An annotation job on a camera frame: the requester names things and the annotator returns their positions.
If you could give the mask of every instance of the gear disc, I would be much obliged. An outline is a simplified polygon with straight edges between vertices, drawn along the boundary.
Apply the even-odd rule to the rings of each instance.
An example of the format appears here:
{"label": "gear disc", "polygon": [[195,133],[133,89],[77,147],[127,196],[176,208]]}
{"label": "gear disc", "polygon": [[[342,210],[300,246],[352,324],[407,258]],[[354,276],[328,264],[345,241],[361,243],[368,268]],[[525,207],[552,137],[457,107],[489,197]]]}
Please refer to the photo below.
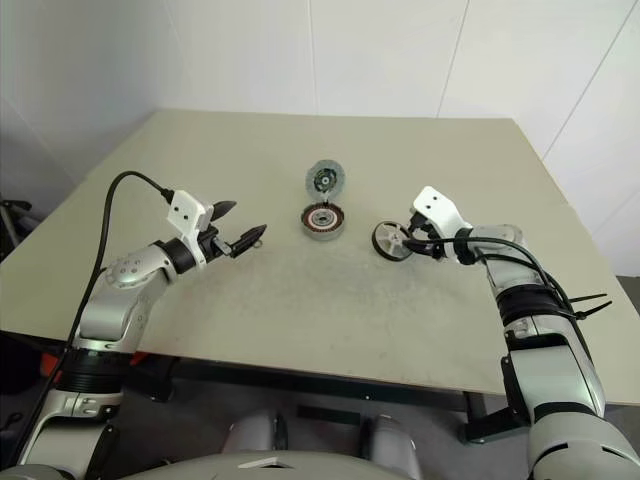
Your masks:
{"label": "gear disc", "polygon": [[332,240],[342,233],[344,213],[332,203],[310,205],[300,216],[304,232],[314,240]]}

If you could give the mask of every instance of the wall tile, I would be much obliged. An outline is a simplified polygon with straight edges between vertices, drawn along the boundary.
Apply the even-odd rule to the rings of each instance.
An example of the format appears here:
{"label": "wall tile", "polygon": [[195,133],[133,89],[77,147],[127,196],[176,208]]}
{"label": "wall tile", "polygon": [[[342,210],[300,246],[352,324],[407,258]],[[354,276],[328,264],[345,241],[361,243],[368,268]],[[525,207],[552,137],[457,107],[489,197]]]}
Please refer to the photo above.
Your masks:
{"label": "wall tile", "polygon": [[472,0],[443,117],[516,120],[543,156],[633,0]]}
{"label": "wall tile", "polygon": [[50,213],[73,190],[73,182],[4,97],[0,125],[2,195],[30,201],[36,213]]}
{"label": "wall tile", "polygon": [[[598,232],[640,190],[639,85],[640,8],[636,7],[545,160],[591,232]],[[608,228],[625,227],[609,223]],[[640,257],[640,241],[628,240]]]}
{"label": "wall tile", "polygon": [[435,116],[465,0],[311,0],[326,115]]}
{"label": "wall tile", "polygon": [[169,0],[184,54],[162,103],[198,110],[314,113],[307,2]]}

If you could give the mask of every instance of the silver robot arm segment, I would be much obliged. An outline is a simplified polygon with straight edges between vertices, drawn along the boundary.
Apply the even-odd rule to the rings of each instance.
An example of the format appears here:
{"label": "silver robot arm segment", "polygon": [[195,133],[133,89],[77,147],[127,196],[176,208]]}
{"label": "silver robot arm segment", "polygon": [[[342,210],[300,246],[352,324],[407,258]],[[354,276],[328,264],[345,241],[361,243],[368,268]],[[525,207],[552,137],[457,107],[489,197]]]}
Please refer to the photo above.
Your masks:
{"label": "silver robot arm segment", "polygon": [[[532,425],[531,478],[639,478],[637,454],[602,418],[604,392],[575,315],[546,272],[525,254],[520,229],[473,227],[432,187],[423,189],[412,212],[409,231],[421,229],[436,243],[456,239],[444,243],[441,257],[486,266],[509,350],[501,362],[509,405]],[[412,251],[429,255],[433,242],[428,244],[405,242]]]}
{"label": "silver robot arm segment", "polygon": [[180,274],[201,269],[223,255],[241,255],[266,229],[266,225],[254,227],[232,244],[221,240],[211,222],[234,205],[230,201],[206,205],[176,191],[168,220],[180,236],[142,248],[104,270],[19,465],[51,465],[76,479],[100,476],[100,460],[117,438],[107,421],[119,409],[129,363],[155,302]]}

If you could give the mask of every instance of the black cable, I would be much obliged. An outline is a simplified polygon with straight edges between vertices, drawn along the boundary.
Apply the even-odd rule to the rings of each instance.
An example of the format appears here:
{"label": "black cable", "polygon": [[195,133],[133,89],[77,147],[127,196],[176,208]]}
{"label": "black cable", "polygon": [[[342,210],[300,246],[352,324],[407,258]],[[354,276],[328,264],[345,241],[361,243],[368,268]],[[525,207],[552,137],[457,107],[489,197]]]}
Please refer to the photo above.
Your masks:
{"label": "black cable", "polygon": [[[509,255],[500,255],[497,253],[487,253],[487,254],[481,254],[478,256],[478,260],[501,260],[501,261],[505,261],[505,262],[512,262],[512,263],[517,263],[519,265],[525,266],[525,267],[529,267],[531,269],[536,270],[535,265],[530,264],[520,258],[515,258],[515,257],[510,257]],[[549,280],[551,281],[551,284],[553,285],[554,289],[556,290],[556,292],[558,293],[558,295],[560,296],[560,298],[562,299],[562,302],[565,305],[565,308],[568,310],[569,315],[567,316],[566,314],[564,314],[562,311],[557,311],[556,313],[560,316],[565,317],[567,320],[569,320],[569,323],[571,323],[571,326],[573,327],[574,332],[576,333],[576,336],[578,337],[578,341],[580,342],[580,344],[582,345],[582,348],[584,349],[585,353],[587,354],[587,357],[589,358],[589,360],[591,360],[591,352],[589,351],[589,347],[587,346],[587,341],[584,339],[584,336],[582,335],[582,330],[580,330],[580,328],[578,327],[578,323],[576,322],[576,320],[583,320],[585,319],[587,316],[591,315],[592,313],[596,313],[600,310],[602,310],[605,307],[608,307],[609,305],[611,305],[611,301],[600,305],[598,307],[595,307],[591,310],[588,310],[587,312],[578,312],[576,313],[573,310],[573,305],[571,304],[571,301],[569,300],[569,298],[567,297],[566,292],[564,291],[564,289],[560,286],[560,284],[558,283],[558,281],[553,278],[553,276],[551,274],[549,274],[548,272],[545,272],[547,277],[549,278]]]}
{"label": "black cable", "polygon": [[[528,267],[528,268],[530,268],[532,270],[537,270],[536,266],[533,263],[529,263],[529,262],[527,262],[525,260],[522,260],[521,258],[515,258],[515,257],[511,257],[509,255],[501,255],[499,253],[480,254],[480,255],[478,255],[477,259],[478,260],[501,260],[501,261],[504,261],[504,262],[517,263],[518,265],[522,265],[523,267]],[[573,315],[574,314],[573,305],[571,304],[571,301],[567,297],[567,294],[565,293],[564,289],[560,286],[558,281],[555,278],[553,278],[553,276],[549,272],[547,272],[545,270],[544,273],[547,276],[547,278],[549,279],[549,282],[551,282],[551,285],[553,286],[553,289],[560,296],[560,300],[564,304],[564,306],[567,309],[567,311],[570,314]]]}
{"label": "black cable", "polygon": [[409,239],[409,240],[405,240],[404,244],[407,245],[407,246],[411,246],[411,245],[427,246],[427,245],[440,245],[440,244],[444,244],[444,243],[454,243],[454,242],[497,243],[497,244],[500,244],[500,245],[506,245],[508,247],[514,248],[514,249],[518,250],[520,253],[522,253],[525,257],[527,257],[531,261],[531,263],[535,267],[535,270],[538,272],[538,275],[540,275],[540,278],[542,279],[542,283],[544,283],[545,286],[547,286],[547,287],[551,286],[550,283],[549,283],[549,279],[547,278],[547,273],[544,271],[544,269],[542,268],[542,266],[540,265],[540,262],[538,262],[536,257],[533,256],[533,253],[531,253],[529,250],[527,250],[523,246],[518,245],[515,242],[510,242],[509,240],[503,240],[502,238],[491,238],[491,237],[434,238],[434,239],[430,239],[430,240],[418,240],[418,239],[412,238],[412,239]]}
{"label": "black cable", "polygon": [[76,336],[76,331],[78,330],[78,326],[80,325],[80,320],[82,319],[82,312],[84,311],[84,308],[87,306],[87,303],[89,302],[89,297],[91,296],[91,292],[93,291],[93,287],[95,286],[98,278],[100,277],[100,273],[103,270],[102,260],[104,259],[104,252],[107,247],[107,237],[109,235],[109,220],[111,219],[111,205],[113,204],[113,196],[120,182],[124,178],[129,176],[138,177],[144,180],[153,188],[158,190],[168,203],[171,203],[171,200],[173,198],[173,190],[161,187],[156,182],[154,182],[149,177],[147,177],[146,175],[140,172],[136,172],[134,170],[128,170],[128,171],[122,172],[116,178],[114,178],[113,181],[111,182],[111,185],[109,186],[109,190],[107,191],[107,196],[104,202],[104,211],[102,213],[102,227],[100,230],[100,243],[98,244],[98,252],[96,253],[96,259],[93,264],[93,269],[91,270],[91,275],[89,276],[89,281],[82,295],[82,299],[80,300],[80,305],[78,305],[78,310],[76,311],[75,318],[73,319],[71,330],[69,331],[69,336],[67,337],[67,341],[65,342],[62,353],[60,354],[58,361],[53,367],[53,370],[51,370],[49,377],[47,377],[47,381],[42,387],[42,391],[40,392],[40,395],[38,396],[38,399],[36,400],[36,403],[31,413],[27,417],[24,423],[22,432],[20,433],[20,436],[16,441],[15,448],[11,454],[11,463],[10,463],[11,465],[17,464],[18,461],[20,460],[19,457],[22,449],[24,448],[24,442],[27,440],[27,436],[32,431],[35,425],[36,419],[40,414],[40,411],[42,410],[42,404],[47,396],[47,393],[49,393],[49,390],[51,389],[51,386],[53,385],[53,382],[55,381],[55,378],[58,375],[60,368],[62,367],[62,363],[64,362],[64,359],[67,353],[71,350],[73,340]]}

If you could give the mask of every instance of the table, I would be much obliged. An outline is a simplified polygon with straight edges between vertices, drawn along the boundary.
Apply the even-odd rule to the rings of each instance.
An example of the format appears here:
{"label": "table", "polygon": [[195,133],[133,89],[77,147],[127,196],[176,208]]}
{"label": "table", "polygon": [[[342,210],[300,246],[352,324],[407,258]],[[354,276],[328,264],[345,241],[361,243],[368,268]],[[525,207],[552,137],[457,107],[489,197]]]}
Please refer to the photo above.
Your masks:
{"label": "table", "polygon": [[[346,171],[342,236],[300,228],[306,171]],[[508,119],[317,117],[167,110],[96,167],[0,267],[1,328],[62,339],[95,256],[104,197],[121,171],[238,205],[228,241],[267,223],[264,245],[189,272],[156,304],[140,349],[393,384],[502,393],[502,326],[483,268],[379,257],[370,235],[407,221],[424,185],[472,224],[513,223],[569,296],[613,305],[581,323],[607,399],[640,404],[640,319],[575,212]],[[166,204],[130,179],[116,194],[105,263],[174,236]]]}

